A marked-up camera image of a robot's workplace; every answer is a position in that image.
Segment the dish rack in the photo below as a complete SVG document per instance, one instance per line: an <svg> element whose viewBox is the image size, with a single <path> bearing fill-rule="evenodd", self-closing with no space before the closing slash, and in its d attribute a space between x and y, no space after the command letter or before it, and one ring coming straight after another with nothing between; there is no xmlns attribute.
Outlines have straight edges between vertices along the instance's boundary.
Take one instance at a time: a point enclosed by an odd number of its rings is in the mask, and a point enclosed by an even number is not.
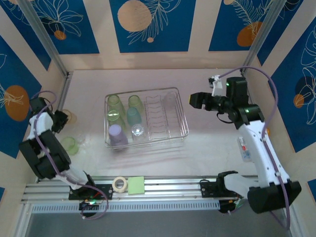
<svg viewBox="0 0 316 237"><path fill-rule="evenodd" d="M175 96L174 106L165 108L163 106L163 98L172 93ZM128 99L132 95L137 95L144 106L141 113L142 125L145 128L146 138L143 141L133 141L131 134L131 127L127 123L126 117L123 118L126 124L124 131L128 144L123 146L111 146L109 138L109 123L107 120L107 113L109 111L108 97L105 97L105 113L104 113L104 140L106 147L110 149L121 149L126 147L144 146L151 144L161 144L167 142L183 141L189 134L188 124L183 112L183 106L180 98L179 90L176 87L152 89L152 90L138 90L124 93L117 93L125 110L127 111Z"/></svg>

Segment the blue plastic cup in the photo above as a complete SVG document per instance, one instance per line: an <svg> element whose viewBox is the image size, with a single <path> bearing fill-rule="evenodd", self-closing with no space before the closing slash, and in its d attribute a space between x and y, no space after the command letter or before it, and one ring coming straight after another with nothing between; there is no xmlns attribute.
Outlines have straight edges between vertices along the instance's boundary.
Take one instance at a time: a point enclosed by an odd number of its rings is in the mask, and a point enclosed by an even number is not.
<svg viewBox="0 0 316 237"><path fill-rule="evenodd" d="M127 110L127 122L131 127L135 124L142 123L142 117L135 107L131 107Z"/></svg>

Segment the tape roll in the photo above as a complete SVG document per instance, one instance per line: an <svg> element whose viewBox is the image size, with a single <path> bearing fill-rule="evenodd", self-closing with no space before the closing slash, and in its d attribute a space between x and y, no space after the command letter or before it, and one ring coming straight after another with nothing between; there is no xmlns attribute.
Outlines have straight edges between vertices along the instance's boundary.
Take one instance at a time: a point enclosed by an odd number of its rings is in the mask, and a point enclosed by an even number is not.
<svg viewBox="0 0 316 237"><path fill-rule="evenodd" d="M116 182L117 182L117 181L122 181L122 182L123 182L123 187L118 188L118 187L116 186ZM113 190L114 190L115 192L117 192L117 193L124 193L124 192L127 190L127 181L126 181L126 179L125 179L124 177L121 177L121 176L116 177L116 178L113 180L112 188L113 188Z"/></svg>

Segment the vent grille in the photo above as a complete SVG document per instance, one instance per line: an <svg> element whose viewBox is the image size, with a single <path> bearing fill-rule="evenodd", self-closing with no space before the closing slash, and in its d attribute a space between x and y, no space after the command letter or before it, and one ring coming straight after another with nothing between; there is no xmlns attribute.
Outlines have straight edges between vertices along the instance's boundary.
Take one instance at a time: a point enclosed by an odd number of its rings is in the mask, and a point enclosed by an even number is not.
<svg viewBox="0 0 316 237"><path fill-rule="evenodd" d="M84 212L101 212L106 204L96 206ZM187 211L187 210L219 210L218 200L200 201L144 201L110 203L108 212L135 212L135 211ZM34 204L32 213L78 213L78 203L67 204Z"/></svg>

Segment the purple cable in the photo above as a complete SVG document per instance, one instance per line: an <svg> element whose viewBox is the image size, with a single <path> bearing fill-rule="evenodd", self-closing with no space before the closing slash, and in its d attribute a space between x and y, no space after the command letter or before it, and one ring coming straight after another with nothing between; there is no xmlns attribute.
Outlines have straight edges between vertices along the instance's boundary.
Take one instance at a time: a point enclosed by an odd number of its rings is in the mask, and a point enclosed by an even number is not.
<svg viewBox="0 0 316 237"><path fill-rule="evenodd" d="M40 91L40 92L36 93L36 94L32 97L32 99L35 98L36 96L38 96L39 94L44 93L44 92L48 92L48 93L53 94L55 98L54 98L54 100L53 100L51 103L49 103L49 104L46 105L44 108L42 108L41 111L38 113L38 115L37 115L36 118L35 118L35 121L34 121L34 135L35 135L35 139L36 139L36 141L38 142L38 144L39 144L39 146L41 147L41 149L45 152L45 154L46 154L47 158L49 159L51 165L53 166L53 168L54 168L56 174L57 174L57 175L60 175L61 177L66 177L65 175L63 175L62 173L59 172L59 170L58 170L58 168L57 168L57 166L56 166L56 164L55 164L53 158L51 157L49 151L46 149L46 147L44 146L44 144L41 142L41 140L40 140L40 138L39 138L39 136L38 136L38 133L37 133L37 122L38 122L39 117L40 117L41 114L44 112L44 110L46 110L49 106L51 106L52 104L54 104L54 103L57 101L57 96L56 96L56 94L55 94L53 91L50 91L50 90L43 90L43 91ZM104 199L107 201L107 206L106 206L105 210L101 213L101 215L96 216L96 217L85 217L85 216L83 216L83 214L82 214L82 212L81 212L81 216L82 216L83 219L86 219L86 220L96 220L96 219L98 219L98 218L100 218L100 217L102 217L102 216L105 215L106 211L109 209L109 200L108 200L108 197L105 195L105 193L104 193L102 190L98 189L97 187L91 186L91 185L86 185L86 184L77 183L77 182L71 180L71 179L68 178L68 177L66 177L66 179L67 179L67 181L68 181L69 183L71 183L71 184L79 185L79 186L86 187L86 188L90 188L90 189L93 189L93 190L99 192L99 193L104 197Z"/></svg>
<svg viewBox="0 0 316 237"><path fill-rule="evenodd" d="M273 82L272 78L267 74L265 73L263 70L261 70L260 68L256 68L256 67L252 67L252 66L242 66L242 67L239 67L239 68L235 68L235 69L232 69L222 75L219 76L219 78L222 78L222 77L225 77L227 76L228 74L234 72L234 71L237 71L237 70L240 70L240 69L243 69L243 68L250 68L250 69L254 69L256 71L259 71L261 72L263 75L266 76L266 78L268 78L270 84L272 85L273 87L273 91L275 93L275 104L273 105L273 109L272 109L272 112L271 114L269 115L265 125L263 126L263 129L262 129L262 132L261 132L261 138L263 140L263 144L268 152L268 155L270 157L270 160L272 162L272 165L275 169L275 172L278 173L279 170L278 170L278 167L277 167L277 164L275 162L275 160L273 159L273 155L270 151L270 148L266 142L266 139L265 139L265 133L266 133L266 129L267 129L267 126L268 124L271 122L273 116L275 115L276 111L277 111L277 103L278 103L278 94L277 94L277 87L275 85L275 83ZM284 224L277 218L277 216L271 212L271 214L273 215L273 217L280 223L281 226L283 226L285 229L289 230L290 229L290 225L291 225L291 219L290 219L290 205L289 205L289 201L288 201L288 196L287 196L287 192L286 192L286 188L285 188L285 185L284 185L284 182L282 180L282 178L280 176L277 177L280 184L281 184L281 187L282 187L282 191L283 191L283 194L284 194L284 200L285 200L285 209L286 209L286 226L284 226Z"/></svg>

